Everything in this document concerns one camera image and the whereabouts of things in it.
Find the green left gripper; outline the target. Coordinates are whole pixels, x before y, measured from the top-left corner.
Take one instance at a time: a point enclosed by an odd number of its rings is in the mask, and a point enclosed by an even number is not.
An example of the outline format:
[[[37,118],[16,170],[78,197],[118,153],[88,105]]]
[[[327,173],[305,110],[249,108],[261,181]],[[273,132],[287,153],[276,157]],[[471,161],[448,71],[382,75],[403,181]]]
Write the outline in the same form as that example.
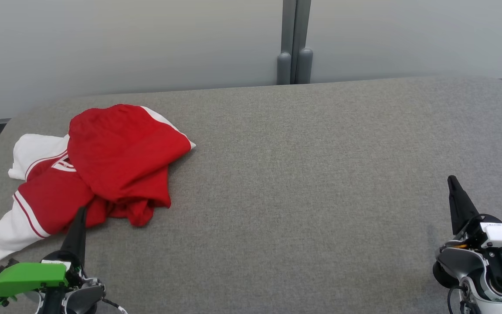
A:
[[[38,263],[14,263],[0,270],[0,303],[28,291],[48,292],[58,288],[71,292],[79,288],[84,273],[86,207],[77,210],[61,250],[46,255]]]

